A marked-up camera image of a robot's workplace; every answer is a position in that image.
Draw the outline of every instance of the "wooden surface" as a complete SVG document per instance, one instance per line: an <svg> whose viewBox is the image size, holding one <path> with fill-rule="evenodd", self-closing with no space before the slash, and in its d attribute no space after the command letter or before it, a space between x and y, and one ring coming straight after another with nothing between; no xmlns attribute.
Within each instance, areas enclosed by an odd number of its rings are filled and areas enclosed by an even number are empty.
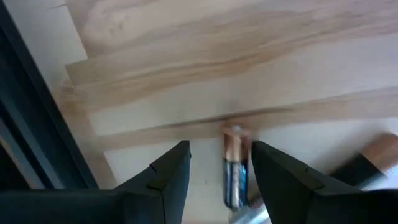
<svg viewBox="0 0 398 224"><path fill-rule="evenodd" d="M99 136L102 150L123 149L179 139L221 138L225 121L244 123L251 130L320 121L374 119L398 116L398 88L387 88L314 100L280 108L177 123L138 131Z"/></svg>
<svg viewBox="0 0 398 224"><path fill-rule="evenodd" d="M104 151L217 137L226 119L398 116L396 0L8 2L97 179Z"/></svg>
<svg viewBox="0 0 398 224"><path fill-rule="evenodd" d="M235 75L267 88L267 82L297 78L272 74L266 63L275 58L398 31L397 1L107 0L73 1L68 8L90 58L67 70L90 111Z"/></svg>

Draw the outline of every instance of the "battery copper top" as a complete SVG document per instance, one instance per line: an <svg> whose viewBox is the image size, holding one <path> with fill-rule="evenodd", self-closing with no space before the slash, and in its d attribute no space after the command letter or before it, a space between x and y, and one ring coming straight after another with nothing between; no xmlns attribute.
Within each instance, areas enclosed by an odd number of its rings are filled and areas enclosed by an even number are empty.
<svg viewBox="0 0 398 224"><path fill-rule="evenodd" d="M226 124L221 129L224 133L224 158L234 162L247 160L251 148L249 130L240 124Z"/></svg>

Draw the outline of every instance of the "light wood plank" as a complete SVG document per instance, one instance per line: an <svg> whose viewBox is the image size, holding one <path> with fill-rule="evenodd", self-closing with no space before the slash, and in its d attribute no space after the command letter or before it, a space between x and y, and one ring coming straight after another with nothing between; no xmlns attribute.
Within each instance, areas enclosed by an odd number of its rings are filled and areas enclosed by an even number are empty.
<svg viewBox="0 0 398 224"><path fill-rule="evenodd" d="M398 117L397 99L398 88L386 88L280 108L99 136L98 141L101 149L107 151L171 140L221 137L220 127L226 121L244 123L252 130L258 130L317 121Z"/></svg>
<svg viewBox="0 0 398 224"><path fill-rule="evenodd" d="M75 4L68 7L73 18L85 17L75 19L83 43L110 48L67 66L90 111L181 84L258 74L253 68L311 45L398 31L395 0L233 1L222 9L219 1L90 1L85 11ZM207 12L210 6L216 9ZM165 9L169 16L153 16ZM120 24L125 30L108 37Z"/></svg>
<svg viewBox="0 0 398 224"><path fill-rule="evenodd" d="M90 103L118 100L106 92L83 102L96 134L107 135L398 86L396 42L398 35L319 44L245 75L177 85L125 105L91 111Z"/></svg>

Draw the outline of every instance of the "battery blue label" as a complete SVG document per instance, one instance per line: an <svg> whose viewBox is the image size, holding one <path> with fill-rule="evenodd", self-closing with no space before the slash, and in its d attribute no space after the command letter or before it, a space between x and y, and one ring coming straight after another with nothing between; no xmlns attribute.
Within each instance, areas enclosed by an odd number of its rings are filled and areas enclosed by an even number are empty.
<svg viewBox="0 0 398 224"><path fill-rule="evenodd" d="M248 189L247 162L224 160L224 202L232 209L246 204Z"/></svg>

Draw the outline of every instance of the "aa battery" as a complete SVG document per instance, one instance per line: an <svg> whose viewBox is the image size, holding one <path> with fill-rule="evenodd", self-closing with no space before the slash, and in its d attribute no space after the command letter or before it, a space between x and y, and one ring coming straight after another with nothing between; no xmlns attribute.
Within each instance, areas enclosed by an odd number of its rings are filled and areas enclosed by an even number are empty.
<svg viewBox="0 0 398 224"><path fill-rule="evenodd" d="M224 203L232 210L246 205L248 196L248 153L251 139L247 128L227 124L224 134L223 180Z"/></svg>

